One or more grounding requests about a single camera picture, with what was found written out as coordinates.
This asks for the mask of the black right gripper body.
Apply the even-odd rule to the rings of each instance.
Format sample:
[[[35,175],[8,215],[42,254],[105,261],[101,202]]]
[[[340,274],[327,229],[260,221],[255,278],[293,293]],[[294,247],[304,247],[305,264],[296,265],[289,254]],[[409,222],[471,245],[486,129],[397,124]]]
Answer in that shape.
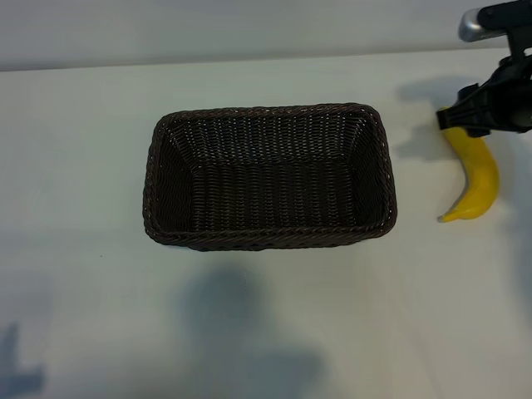
[[[462,88],[456,124],[468,131],[531,130],[531,59],[505,58],[484,84]]]

